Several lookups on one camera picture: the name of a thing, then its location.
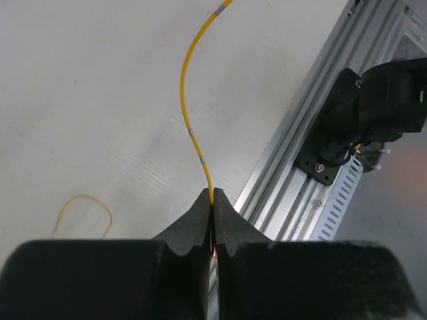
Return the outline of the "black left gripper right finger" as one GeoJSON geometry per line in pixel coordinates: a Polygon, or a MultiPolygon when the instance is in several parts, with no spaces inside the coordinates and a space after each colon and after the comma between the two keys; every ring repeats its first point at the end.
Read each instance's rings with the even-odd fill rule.
{"type": "Polygon", "coordinates": [[[395,255],[369,241],[272,241],[215,189],[220,319],[424,319],[395,255]]]}

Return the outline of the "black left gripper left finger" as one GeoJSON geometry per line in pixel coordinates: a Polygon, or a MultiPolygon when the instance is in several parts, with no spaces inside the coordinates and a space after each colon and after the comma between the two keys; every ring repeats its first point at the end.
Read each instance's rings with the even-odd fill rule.
{"type": "Polygon", "coordinates": [[[34,240],[1,270],[2,319],[205,319],[209,193],[152,239],[34,240]]]}

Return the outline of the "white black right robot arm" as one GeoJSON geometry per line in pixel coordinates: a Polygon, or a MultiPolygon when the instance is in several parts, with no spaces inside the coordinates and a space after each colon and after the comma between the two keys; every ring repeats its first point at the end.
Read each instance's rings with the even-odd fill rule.
{"type": "Polygon", "coordinates": [[[331,91],[321,116],[317,153],[331,167],[358,145],[388,143],[419,133],[426,122],[426,59],[395,59],[366,70],[350,88],[331,91]]]}

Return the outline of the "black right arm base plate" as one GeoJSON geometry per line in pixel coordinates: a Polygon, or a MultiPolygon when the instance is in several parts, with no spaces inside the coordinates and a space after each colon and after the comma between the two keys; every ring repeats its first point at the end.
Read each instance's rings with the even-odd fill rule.
{"type": "Polygon", "coordinates": [[[359,136],[360,76],[345,68],[335,80],[295,161],[315,181],[331,186],[359,136]]]}

